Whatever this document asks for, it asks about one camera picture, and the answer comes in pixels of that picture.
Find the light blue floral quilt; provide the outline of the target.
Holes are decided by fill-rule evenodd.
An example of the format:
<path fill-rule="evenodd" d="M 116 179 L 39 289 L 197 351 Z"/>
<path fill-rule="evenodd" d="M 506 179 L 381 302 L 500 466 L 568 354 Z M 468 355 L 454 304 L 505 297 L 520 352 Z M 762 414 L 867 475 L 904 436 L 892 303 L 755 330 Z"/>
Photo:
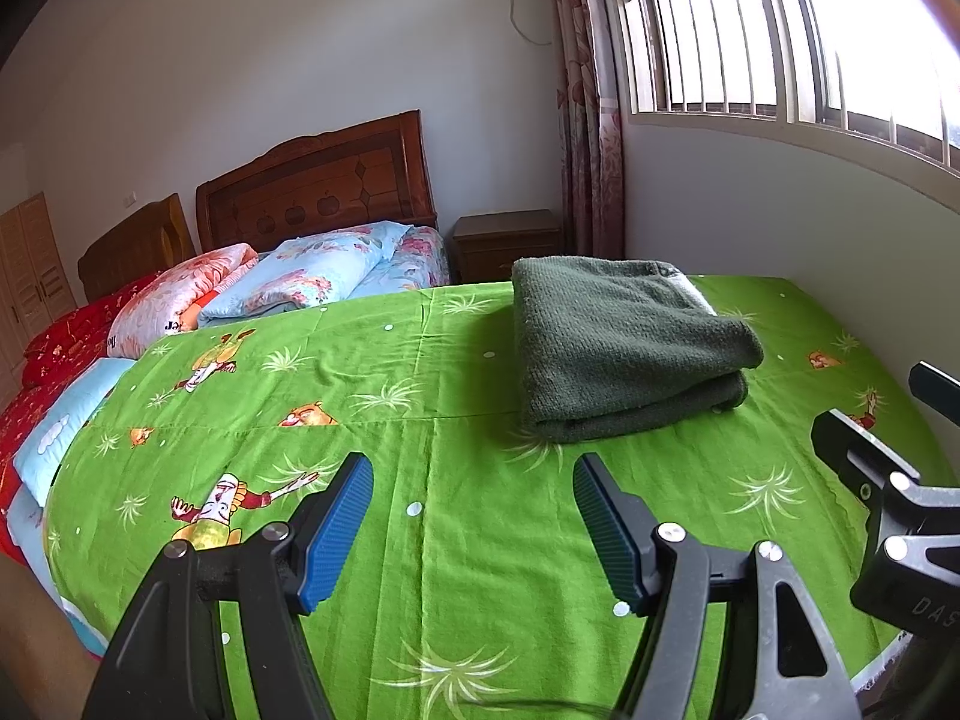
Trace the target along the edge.
<path fill-rule="evenodd" d="M 450 282 L 434 227 L 375 221 L 278 244 L 202 307 L 197 323 L 217 327 Z"/>

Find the brown wooden nightstand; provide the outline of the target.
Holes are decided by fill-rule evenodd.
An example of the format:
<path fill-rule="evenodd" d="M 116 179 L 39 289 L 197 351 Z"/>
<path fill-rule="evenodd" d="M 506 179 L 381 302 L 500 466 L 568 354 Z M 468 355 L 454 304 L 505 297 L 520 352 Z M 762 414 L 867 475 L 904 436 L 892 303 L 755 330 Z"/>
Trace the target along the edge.
<path fill-rule="evenodd" d="M 562 243 L 560 222 L 548 210 L 460 216 L 451 231 L 461 283 L 508 281 L 516 260 L 558 255 Z"/>

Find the small brown wooden headboard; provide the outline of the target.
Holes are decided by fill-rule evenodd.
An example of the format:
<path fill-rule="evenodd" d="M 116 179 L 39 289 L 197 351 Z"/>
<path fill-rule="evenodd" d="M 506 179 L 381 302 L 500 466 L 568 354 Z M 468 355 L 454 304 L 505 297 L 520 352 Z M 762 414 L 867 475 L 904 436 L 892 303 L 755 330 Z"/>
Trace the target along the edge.
<path fill-rule="evenodd" d="M 94 302 L 195 255 L 181 199 L 172 193 L 135 211 L 94 241 L 78 260 L 78 278 L 86 300 Z"/>

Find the large brown wooden headboard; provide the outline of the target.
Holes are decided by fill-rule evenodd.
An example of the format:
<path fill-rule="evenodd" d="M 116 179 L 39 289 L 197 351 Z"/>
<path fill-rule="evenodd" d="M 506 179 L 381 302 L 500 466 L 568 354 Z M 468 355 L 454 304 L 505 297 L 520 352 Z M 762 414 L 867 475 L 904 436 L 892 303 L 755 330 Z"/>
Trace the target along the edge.
<path fill-rule="evenodd" d="M 200 245 L 245 242 L 267 252 L 286 239 L 375 221 L 433 226 L 416 110 L 291 138 L 195 190 Z"/>

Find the light wooden louvered wardrobe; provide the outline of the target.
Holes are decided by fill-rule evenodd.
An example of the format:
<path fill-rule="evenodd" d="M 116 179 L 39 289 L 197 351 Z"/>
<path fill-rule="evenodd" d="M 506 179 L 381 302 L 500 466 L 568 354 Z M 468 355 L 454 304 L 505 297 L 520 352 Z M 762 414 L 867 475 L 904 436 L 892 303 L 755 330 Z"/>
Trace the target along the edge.
<path fill-rule="evenodd" d="M 0 289 L 0 397 L 7 406 L 20 392 L 26 346 L 76 307 L 44 193 L 0 216 Z"/>

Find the green cartoon print bedspread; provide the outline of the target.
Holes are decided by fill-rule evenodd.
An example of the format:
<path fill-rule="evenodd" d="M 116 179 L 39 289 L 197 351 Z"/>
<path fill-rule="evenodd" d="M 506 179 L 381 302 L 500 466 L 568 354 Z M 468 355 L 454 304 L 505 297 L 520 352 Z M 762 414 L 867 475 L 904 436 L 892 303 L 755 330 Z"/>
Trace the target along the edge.
<path fill-rule="evenodd" d="M 866 512 L 811 445 L 836 408 L 932 484 L 953 473 L 913 400 L 793 283 L 708 275 L 765 359 L 748 395 L 597 452 L 662 520 L 745 550 L 781 544 L 844 665 L 893 631 L 851 606 Z M 101 634 L 217 486 L 215 536 L 252 535 L 374 466 L 373 502 L 334 596 L 304 624 L 342 718 L 578 717 L 612 704 L 643 624 L 615 600 L 574 504 L 573 445 L 519 421 L 505 283 L 423 289 L 156 341 L 73 439 L 44 507 L 60 596 Z"/>

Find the light blue bed sheet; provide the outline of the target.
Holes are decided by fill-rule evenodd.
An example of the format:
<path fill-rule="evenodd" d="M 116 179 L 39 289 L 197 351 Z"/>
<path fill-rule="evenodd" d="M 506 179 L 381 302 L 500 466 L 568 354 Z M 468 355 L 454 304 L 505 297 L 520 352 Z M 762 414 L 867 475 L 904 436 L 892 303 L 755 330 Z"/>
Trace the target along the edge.
<path fill-rule="evenodd" d="M 94 361 L 53 402 L 13 456 L 13 468 L 21 479 L 7 514 L 7 530 L 14 546 L 23 553 L 26 566 L 41 587 L 64 613 L 76 637 L 94 656 L 103 656 L 107 639 L 92 628 L 71 601 L 64 600 L 53 585 L 47 548 L 57 546 L 57 536 L 43 535 L 44 505 L 68 447 L 89 421 L 101 401 L 116 387 L 133 359 L 101 358 Z"/>

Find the folded dark green towel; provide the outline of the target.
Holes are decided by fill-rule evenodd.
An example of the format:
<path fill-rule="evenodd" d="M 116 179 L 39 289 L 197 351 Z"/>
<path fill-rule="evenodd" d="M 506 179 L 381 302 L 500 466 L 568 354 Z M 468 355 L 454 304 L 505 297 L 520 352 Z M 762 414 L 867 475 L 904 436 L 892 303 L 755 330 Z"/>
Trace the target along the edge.
<path fill-rule="evenodd" d="M 530 257 L 511 270 L 521 415 L 576 444 L 646 433 L 747 398 L 765 359 L 745 320 L 716 312 L 660 260 Z"/>

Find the pink floral pillow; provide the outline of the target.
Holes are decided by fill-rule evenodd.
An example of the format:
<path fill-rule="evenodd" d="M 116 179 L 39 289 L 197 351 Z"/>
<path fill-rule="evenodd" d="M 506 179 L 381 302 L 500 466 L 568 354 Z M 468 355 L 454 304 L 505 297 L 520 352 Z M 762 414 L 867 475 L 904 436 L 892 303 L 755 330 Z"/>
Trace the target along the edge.
<path fill-rule="evenodd" d="M 161 273 L 117 314 L 107 333 L 107 354 L 139 359 L 156 340 L 195 330 L 200 309 L 244 277 L 257 260 L 257 252 L 241 242 L 203 252 Z"/>

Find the white barred window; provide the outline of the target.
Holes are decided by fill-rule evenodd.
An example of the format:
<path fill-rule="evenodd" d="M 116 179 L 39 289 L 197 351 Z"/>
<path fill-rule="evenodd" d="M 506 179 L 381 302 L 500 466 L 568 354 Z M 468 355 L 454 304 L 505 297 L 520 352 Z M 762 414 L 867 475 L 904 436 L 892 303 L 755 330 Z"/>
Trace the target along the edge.
<path fill-rule="evenodd" d="M 924 0 L 607 0 L 635 124 L 766 138 L 955 210 L 958 49 Z"/>

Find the red patterned blanket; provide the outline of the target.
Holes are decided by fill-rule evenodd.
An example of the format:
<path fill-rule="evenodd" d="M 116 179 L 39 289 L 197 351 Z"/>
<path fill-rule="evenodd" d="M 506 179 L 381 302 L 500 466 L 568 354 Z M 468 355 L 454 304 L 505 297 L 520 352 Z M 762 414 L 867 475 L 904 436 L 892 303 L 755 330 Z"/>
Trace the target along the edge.
<path fill-rule="evenodd" d="M 20 392 L 2 411 L 0 431 L 2 553 L 14 561 L 25 564 L 25 556 L 14 546 L 7 530 L 8 511 L 21 488 L 21 479 L 13 466 L 14 454 L 65 388 L 96 359 L 107 356 L 107 333 L 117 314 L 159 276 L 159 271 L 148 271 L 114 293 L 68 312 L 26 346 Z"/>

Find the pink floral curtain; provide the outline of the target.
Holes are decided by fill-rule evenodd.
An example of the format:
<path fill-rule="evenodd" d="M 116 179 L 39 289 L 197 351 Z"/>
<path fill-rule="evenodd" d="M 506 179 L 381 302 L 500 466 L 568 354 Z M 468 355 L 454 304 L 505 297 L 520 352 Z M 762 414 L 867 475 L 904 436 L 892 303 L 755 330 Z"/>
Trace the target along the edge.
<path fill-rule="evenodd" d="M 622 116 L 607 4 L 551 1 L 565 250 L 619 259 L 625 255 Z"/>

